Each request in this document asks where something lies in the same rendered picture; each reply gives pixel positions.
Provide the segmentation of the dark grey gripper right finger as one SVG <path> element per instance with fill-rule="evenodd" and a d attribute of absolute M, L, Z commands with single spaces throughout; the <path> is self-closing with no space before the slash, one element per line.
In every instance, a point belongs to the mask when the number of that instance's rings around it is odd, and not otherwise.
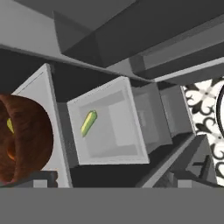
<path fill-rule="evenodd" d="M 209 155 L 201 161 L 181 159 L 171 168 L 172 183 L 177 188 L 217 188 L 214 164 Z"/>

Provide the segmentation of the grey cupboard door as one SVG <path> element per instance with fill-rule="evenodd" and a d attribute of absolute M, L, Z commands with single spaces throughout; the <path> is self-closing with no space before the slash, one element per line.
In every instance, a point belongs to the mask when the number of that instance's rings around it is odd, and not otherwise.
<path fill-rule="evenodd" d="M 181 86 L 172 86 L 160 91 L 164 112 L 171 135 L 195 133 L 193 120 Z"/>
<path fill-rule="evenodd" d="M 148 153 L 162 145 L 172 144 L 172 136 L 156 84 L 133 87 L 136 112 Z"/>

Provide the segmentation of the green cucumber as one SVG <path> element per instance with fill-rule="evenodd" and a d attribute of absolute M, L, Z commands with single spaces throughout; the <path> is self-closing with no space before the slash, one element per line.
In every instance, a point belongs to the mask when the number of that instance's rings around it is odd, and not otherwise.
<path fill-rule="evenodd" d="M 80 132 L 83 137 L 89 132 L 90 128 L 92 127 L 96 119 L 97 119 L 97 112 L 95 110 L 90 110 L 87 113 L 87 116 L 84 119 L 84 122 L 80 128 Z"/>

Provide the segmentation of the white round thing black rim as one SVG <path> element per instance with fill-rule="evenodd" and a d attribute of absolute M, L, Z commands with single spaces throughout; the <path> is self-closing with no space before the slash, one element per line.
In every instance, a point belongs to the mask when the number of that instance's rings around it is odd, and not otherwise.
<path fill-rule="evenodd" d="M 224 85 L 221 86 L 215 103 L 215 118 L 224 138 Z"/>

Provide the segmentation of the white square plate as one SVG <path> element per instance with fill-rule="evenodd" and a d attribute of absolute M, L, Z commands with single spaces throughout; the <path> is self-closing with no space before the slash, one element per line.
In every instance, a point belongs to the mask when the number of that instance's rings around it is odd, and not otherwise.
<path fill-rule="evenodd" d="M 43 168 L 43 171 L 56 171 L 58 173 L 58 187 L 71 188 L 73 185 L 67 162 L 67 152 L 60 124 L 50 66 L 44 64 L 21 84 L 13 94 L 36 101 L 47 112 L 52 124 L 53 150 L 51 158 Z"/>
<path fill-rule="evenodd" d="M 137 116 L 130 79 L 118 77 L 67 103 L 80 165 L 129 165 L 150 162 Z M 88 112 L 97 119 L 81 135 Z"/>

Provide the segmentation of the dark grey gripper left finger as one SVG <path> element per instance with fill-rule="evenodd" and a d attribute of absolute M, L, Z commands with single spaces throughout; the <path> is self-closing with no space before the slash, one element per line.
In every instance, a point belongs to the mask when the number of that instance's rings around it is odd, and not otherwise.
<path fill-rule="evenodd" d="M 57 188 L 58 173 L 56 171 L 38 171 L 31 174 L 28 178 L 20 179 L 16 182 L 2 186 L 20 188 Z"/>

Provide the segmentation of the brown wooden bowl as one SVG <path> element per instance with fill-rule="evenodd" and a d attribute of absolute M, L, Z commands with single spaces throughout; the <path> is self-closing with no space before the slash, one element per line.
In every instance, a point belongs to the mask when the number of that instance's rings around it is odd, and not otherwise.
<path fill-rule="evenodd" d="M 44 108 L 26 97 L 0 94 L 0 181 L 40 171 L 53 153 L 53 128 Z"/>

